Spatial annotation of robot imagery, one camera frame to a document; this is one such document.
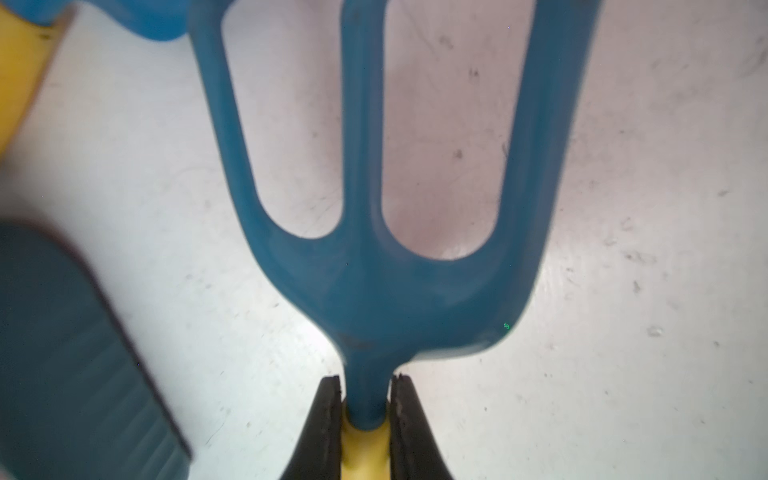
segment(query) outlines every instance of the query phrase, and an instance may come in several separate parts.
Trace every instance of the scuffed white surface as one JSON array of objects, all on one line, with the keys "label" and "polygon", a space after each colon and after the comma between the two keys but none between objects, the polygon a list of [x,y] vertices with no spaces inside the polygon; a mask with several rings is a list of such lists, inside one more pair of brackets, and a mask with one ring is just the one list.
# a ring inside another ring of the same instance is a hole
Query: scuffed white surface
[{"label": "scuffed white surface", "polygon": [[[338,9],[240,0],[225,24],[263,201],[308,237],[341,209]],[[384,204],[418,253],[459,257],[492,228],[530,17],[391,2]],[[457,480],[768,478],[767,52],[764,0],[605,3],[528,310],[486,353],[404,368]],[[187,38],[82,5],[0,165],[0,211],[91,264],[191,480],[278,478],[341,365],[250,255]]]}]

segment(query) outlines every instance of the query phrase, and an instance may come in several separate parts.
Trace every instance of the fork tine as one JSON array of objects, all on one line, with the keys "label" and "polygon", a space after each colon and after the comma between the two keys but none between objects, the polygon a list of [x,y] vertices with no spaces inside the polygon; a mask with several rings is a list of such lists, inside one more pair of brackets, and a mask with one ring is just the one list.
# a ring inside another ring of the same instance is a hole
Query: fork tine
[{"label": "fork tine", "polygon": [[187,25],[230,196],[253,255],[263,259],[270,254],[266,243],[275,237],[292,245],[302,239],[280,228],[259,201],[221,33],[221,21],[230,3],[232,0],[193,0]]},{"label": "fork tine", "polygon": [[384,225],[385,9],[386,0],[347,0],[341,13],[344,211],[340,226],[354,235],[366,235]]},{"label": "fork tine", "polygon": [[537,2],[498,220],[488,247],[532,283],[544,248],[600,0]]}]

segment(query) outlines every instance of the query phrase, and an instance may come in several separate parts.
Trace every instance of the blue garden fork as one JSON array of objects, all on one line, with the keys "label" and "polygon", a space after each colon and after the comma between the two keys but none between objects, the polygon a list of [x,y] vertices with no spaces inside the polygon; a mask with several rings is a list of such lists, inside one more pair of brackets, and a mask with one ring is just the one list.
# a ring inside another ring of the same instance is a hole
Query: blue garden fork
[{"label": "blue garden fork", "polygon": [[231,3],[192,0],[187,26],[240,224],[263,272],[341,354],[349,420],[374,429],[398,366],[486,349],[525,308],[600,2],[537,2],[498,221],[479,250],[453,261],[407,250],[383,219],[386,0],[345,0],[342,8],[343,212],[315,240],[280,228],[259,202],[221,32]]}]

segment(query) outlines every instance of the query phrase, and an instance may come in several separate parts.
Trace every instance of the yellow wooden handle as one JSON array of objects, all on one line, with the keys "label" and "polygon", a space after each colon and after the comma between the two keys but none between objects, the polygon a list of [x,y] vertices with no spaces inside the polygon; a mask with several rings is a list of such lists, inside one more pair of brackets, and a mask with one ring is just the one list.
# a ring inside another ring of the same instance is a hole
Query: yellow wooden handle
[{"label": "yellow wooden handle", "polygon": [[35,98],[70,19],[68,9],[52,26],[41,27],[0,5],[0,160]]},{"label": "yellow wooden handle", "polygon": [[389,415],[376,430],[358,430],[342,407],[341,480],[390,480]]}]

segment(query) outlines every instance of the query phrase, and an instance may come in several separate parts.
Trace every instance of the dark blue object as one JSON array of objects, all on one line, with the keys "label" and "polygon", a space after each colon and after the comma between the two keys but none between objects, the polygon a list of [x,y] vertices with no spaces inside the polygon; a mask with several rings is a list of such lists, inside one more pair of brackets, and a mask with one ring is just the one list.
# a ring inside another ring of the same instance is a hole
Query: dark blue object
[{"label": "dark blue object", "polygon": [[[189,0],[88,0],[133,33],[173,40],[187,31]],[[27,22],[50,25],[72,0],[0,0]]]},{"label": "dark blue object", "polygon": [[420,354],[486,349],[525,308],[600,2],[537,2],[498,222],[485,245],[454,261],[407,250],[382,216],[386,0],[344,2],[344,208],[336,229],[316,240],[287,233],[259,202],[222,42],[231,3],[191,0],[189,32],[232,200],[264,273],[341,353],[352,423],[373,429],[395,368]]},{"label": "dark blue object", "polygon": [[0,463],[16,480],[185,480],[190,458],[87,272],[0,223]]}]

